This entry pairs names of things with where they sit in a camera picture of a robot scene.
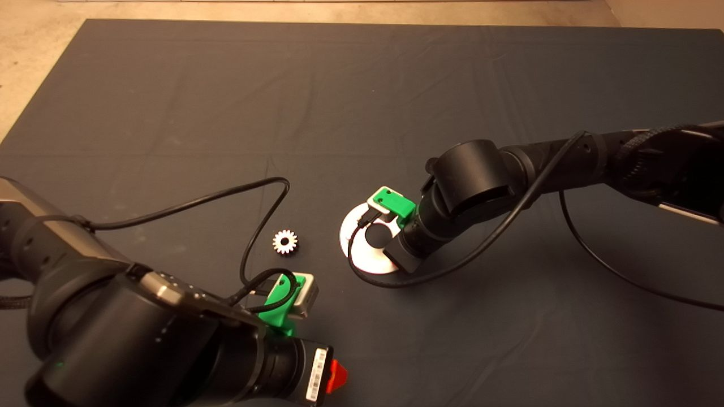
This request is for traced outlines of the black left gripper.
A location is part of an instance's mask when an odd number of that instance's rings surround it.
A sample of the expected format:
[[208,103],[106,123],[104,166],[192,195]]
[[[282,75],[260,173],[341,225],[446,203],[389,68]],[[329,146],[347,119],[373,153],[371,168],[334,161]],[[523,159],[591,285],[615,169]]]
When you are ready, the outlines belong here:
[[261,397],[302,406],[323,406],[347,382],[347,369],[334,358],[333,346],[300,338],[264,342]]

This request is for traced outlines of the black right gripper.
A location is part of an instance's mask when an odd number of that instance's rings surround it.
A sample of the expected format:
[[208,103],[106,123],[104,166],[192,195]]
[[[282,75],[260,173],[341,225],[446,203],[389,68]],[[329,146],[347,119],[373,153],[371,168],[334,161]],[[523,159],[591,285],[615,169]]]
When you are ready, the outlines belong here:
[[406,274],[418,272],[422,263],[447,242],[447,219],[437,212],[415,212],[387,243],[387,257]]

